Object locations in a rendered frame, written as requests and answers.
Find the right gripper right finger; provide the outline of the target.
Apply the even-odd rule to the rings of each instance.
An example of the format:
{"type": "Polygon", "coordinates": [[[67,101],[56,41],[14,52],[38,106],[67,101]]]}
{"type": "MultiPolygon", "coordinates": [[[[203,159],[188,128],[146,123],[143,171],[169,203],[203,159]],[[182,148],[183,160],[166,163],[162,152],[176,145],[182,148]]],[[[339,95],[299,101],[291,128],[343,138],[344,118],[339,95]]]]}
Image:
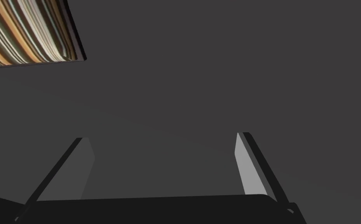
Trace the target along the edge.
{"type": "Polygon", "coordinates": [[[237,133],[234,155],[245,194],[263,194],[279,203],[289,203],[284,189],[251,133],[237,133]]]}

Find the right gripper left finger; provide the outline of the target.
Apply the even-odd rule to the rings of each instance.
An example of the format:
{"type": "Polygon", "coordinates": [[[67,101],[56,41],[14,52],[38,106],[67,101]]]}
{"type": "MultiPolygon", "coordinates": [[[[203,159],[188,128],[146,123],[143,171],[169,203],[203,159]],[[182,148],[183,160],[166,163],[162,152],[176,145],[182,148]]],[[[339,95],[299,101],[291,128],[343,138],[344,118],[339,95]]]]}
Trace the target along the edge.
{"type": "Polygon", "coordinates": [[[76,138],[52,167],[26,205],[37,201],[79,200],[95,161],[88,138],[76,138]]]}

